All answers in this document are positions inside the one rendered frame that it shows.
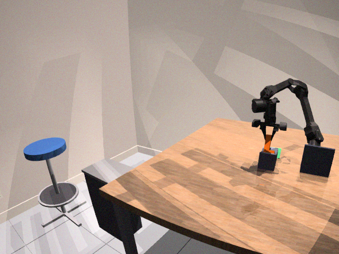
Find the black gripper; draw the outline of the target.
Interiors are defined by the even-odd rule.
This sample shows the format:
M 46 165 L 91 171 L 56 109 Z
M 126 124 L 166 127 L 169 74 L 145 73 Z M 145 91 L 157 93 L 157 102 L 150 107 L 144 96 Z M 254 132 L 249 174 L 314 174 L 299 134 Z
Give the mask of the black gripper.
M 287 130 L 287 123 L 286 122 L 280 122 L 280 124 L 275 123 L 275 114 L 276 114 L 276 112 L 269 113 L 269 112 L 265 111 L 265 121 L 264 122 L 261 122 L 261 120 L 259 120 L 259 119 L 254 119 L 253 122 L 252 122 L 252 127 L 258 128 L 258 126 L 260 125 L 260 130 L 262 130 L 262 133 L 264 135 L 264 139 L 266 138 L 266 126 L 274 127 L 273 133 L 272 133 L 272 136 L 271 136 L 271 141 L 272 141 L 276 131 L 278 132 L 279 129 L 282 130 L 282 131 Z

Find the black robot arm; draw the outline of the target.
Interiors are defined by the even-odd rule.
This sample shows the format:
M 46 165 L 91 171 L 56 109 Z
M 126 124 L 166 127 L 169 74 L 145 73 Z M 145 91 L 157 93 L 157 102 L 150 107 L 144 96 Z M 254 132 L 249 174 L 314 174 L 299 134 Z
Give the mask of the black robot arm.
M 292 87 L 292 85 L 296 85 L 296 87 Z M 300 81 L 289 78 L 281 83 L 276 85 L 268 85 L 260 92 L 260 99 L 252 100 L 252 111 L 254 113 L 259 112 L 276 112 L 276 103 L 280 101 L 278 98 L 270 99 L 276 93 L 284 90 L 290 89 L 292 93 L 296 95 L 296 97 L 300 100 L 300 104 L 302 106 L 302 110 L 304 112 L 306 127 L 304 128 L 305 136 L 307 138 L 307 143 L 310 145 L 320 146 L 321 142 L 324 141 L 322 133 L 320 132 L 319 126 L 314 121 L 313 113 L 310 108 L 309 100 L 308 100 L 308 88 L 307 85 Z

